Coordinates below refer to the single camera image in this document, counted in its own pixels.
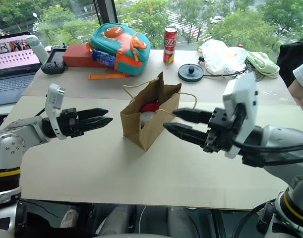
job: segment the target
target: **red object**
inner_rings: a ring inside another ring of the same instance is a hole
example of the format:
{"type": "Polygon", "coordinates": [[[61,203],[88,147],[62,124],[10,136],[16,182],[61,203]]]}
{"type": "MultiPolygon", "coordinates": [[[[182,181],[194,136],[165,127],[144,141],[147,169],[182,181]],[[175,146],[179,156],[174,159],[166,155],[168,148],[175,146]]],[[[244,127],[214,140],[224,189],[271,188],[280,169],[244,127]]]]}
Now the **red object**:
{"type": "Polygon", "coordinates": [[[70,67],[100,67],[108,68],[108,66],[93,61],[92,52],[86,49],[85,44],[69,45],[63,55],[64,62],[70,67]]]}
{"type": "Polygon", "coordinates": [[[141,109],[140,109],[140,112],[141,113],[144,113],[144,112],[156,112],[160,107],[160,104],[159,103],[149,103],[149,104],[146,104],[145,106],[143,106],[141,109]]]}
{"type": "Polygon", "coordinates": [[[174,61],[177,36],[178,30],[175,26],[169,26],[165,28],[165,42],[163,47],[164,63],[173,63],[174,61]]]}

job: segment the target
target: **white plastic bag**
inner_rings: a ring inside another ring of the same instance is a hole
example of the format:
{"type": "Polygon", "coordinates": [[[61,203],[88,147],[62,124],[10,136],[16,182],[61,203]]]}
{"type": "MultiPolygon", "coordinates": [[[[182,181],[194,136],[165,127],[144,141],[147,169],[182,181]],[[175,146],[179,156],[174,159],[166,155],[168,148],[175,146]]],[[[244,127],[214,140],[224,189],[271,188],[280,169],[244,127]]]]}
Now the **white plastic bag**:
{"type": "Polygon", "coordinates": [[[227,47],[223,41],[208,40],[199,47],[203,53],[206,71],[213,75],[231,74],[245,69],[246,50],[227,47]]]}

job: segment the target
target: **laptop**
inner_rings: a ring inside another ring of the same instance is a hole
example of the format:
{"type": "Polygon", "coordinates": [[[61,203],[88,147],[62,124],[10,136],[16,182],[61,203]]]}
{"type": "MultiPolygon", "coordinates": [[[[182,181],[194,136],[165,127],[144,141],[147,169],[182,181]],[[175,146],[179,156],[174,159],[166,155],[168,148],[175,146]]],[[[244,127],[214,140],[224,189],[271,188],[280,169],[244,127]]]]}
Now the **laptop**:
{"type": "Polygon", "coordinates": [[[18,102],[41,66],[26,42],[28,35],[0,36],[0,105],[18,102]]]}

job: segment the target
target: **cartoon character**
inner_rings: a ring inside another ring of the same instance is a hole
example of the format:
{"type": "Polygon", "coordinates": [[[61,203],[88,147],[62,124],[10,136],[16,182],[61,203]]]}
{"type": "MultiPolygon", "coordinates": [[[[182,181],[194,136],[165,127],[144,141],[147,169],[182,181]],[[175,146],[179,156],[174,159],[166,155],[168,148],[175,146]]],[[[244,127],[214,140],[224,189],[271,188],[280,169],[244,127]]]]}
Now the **cartoon character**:
{"type": "MultiPolygon", "coordinates": [[[[130,42],[132,36],[129,33],[123,33],[123,29],[120,26],[114,26],[105,30],[102,33],[104,37],[111,38],[112,40],[118,40],[121,44],[121,48],[118,49],[120,52],[125,54],[130,50],[130,42]]],[[[139,38],[133,39],[132,45],[134,48],[146,49],[148,46],[145,42],[142,42],[139,38]]]]}

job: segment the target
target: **black cable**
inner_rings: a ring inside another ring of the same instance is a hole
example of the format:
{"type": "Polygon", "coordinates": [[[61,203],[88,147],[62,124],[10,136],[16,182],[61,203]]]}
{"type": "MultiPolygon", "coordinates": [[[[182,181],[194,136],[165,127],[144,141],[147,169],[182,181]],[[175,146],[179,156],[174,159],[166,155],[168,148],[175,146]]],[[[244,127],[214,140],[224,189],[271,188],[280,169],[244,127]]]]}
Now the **black cable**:
{"type": "Polygon", "coordinates": [[[245,223],[249,220],[249,218],[254,215],[256,212],[259,212],[261,209],[264,208],[264,206],[266,205],[266,202],[263,204],[260,204],[259,206],[253,208],[252,210],[250,210],[242,219],[241,221],[238,223],[238,225],[235,227],[235,230],[233,231],[232,234],[232,238],[238,238],[240,237],[240,233],[245,225],[245,223]]]}
{"type": "Polygon", "coordinates": [[[303,144],[291,145],[291,146],[258,146],[239,143],[232,137],[232,143],[239,147],[241,150],[256,152],[256,153],[283,153],[303,150],[303,144]]]}
{"type": "Polygon", "coordinates": [[[293,159],[293,160],[273,160],[273,161],[265,161],[265,166],[277,166],[277,165],[291,165],[303,163],[303,158],[293,159]]]}
{"type": "Polygon", "coordinates": [[[202,77],[224,77],[224,76],[238,75],[238,74],[244,73],[246,70],[248,70],[248,64],[246,63],[246,61],[245,61],[245,64],[246,64],[246,67],[240,72],[235,72],[235,73],[230,73],[230,74],[217,74],[217,75],[204,74],[202,77]]]}
{"type": "Polygon", "coordinates": [[[61,219],[62,217],[58,217],[56,214],[53,214],[52,212],[48,211],[46,208],[44,208],[43,206],[40,206],[39,204],[37,203],[34,203],[34,202],[28,202],[27,200],[24,200],[24,199],[18,199],[19,201],[22,201],[22,202],[26,202],[26,203],[31,203],[33,205],[36,205],[38,207],[41,207],[42,209],[44,209],[47,213],[51,214],[52,216],[55,216],[56,218],[59,218],[61,219]]]}
{"type": "Polygon", "coordinates": [[[43,108],[41,111],[39,111],[39,112],[35,115],[35,117],[40,116],[43,112],[44,112],[44,108],[43,108]]]}

